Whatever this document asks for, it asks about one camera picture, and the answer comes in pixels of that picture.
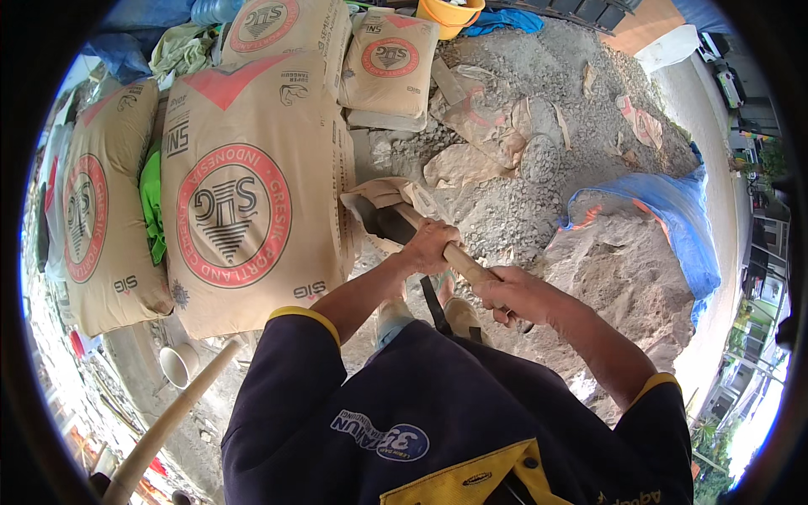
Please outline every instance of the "plastic water jug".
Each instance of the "plastic water jug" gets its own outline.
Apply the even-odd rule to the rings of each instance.
[[[191,7],[191,21],[206,27],[236,19],[244,0],[196,0]]]

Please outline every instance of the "wooden handle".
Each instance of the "wooden handle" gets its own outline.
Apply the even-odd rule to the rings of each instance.
[[[240,347],[238,341],[231,339],[141,437],[129,456],[112,475],[107,492],[103,496],[104,505],[126,505],[143,473],[166,443],[166,439],[174,433],[180,421],[219,377]]]
[[[421,219],[423,219],[423,216],[417,210],[412,208],[412,205],[400,203],[395,204],[393,208],[395,208],[396,212],[401,214],[402,217],[413,226],[413,228],[418,229],[418,223]],[[472,285],[485,282],[487,280],[502,280],[494,275],[491,270],[488,270],[480,263],[474,261],[474,259],[467,255],[460,247],[452,243],[446,244],[446,248],[444,249],[444,258],[446,258],[446,261],[448,261],[448,263],[452,265],[455,270],[457,270],[460,275],[465,277]],[[494,300],[492,303],[497,309],[505,308],[505,304],[501,301]]]

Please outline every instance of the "yellow bucket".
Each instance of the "yellow bucket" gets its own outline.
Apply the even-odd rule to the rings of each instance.
[[[416,18],[429,19],[440,25],[441,40],[453,39],[465,27],[470,27],[486,8],[486,0],[468,0],[464,6],[454,6],[442,0],[419,0]]]

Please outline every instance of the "red circular logo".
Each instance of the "red circular logo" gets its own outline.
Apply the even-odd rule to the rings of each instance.
[[[376,77],[401,77],[418,66],[418,50],[396,37],[377,40],[362,53],[362,66]]]
[[[177,239],[187,267],[218,288],[261,280],[284,252],[292,200],[261,149],[228,144],[205,154],[177,195]]]
[[[295,0],[256,0],[234,22],[230,48],[251,53],[274,44],[297,21],[300,7]]]
[[[98,266],[107,235],[107,177],[101,162],[83,154],[67,175],[64,191],[67,272],[85,283]]]

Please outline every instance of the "hand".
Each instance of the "hand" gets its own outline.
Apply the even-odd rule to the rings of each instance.
[[[488,280],[472,286],[474,294],[482,298],[486,309],[492,309],[494,320],[512,328],[516,318],[527,319],[534,324],[553,324],[554,315],[564,304],[577,302],[563,291],[532,276],[519,267],[491,267],[499,280]],[[491,301],[504,303],[511,311],[496,309]]]
[[[448,270],[444,249],[460,241],[460,230],[443,221],[423,218],[415,236],[398,253],[408,267],[427,276]]]

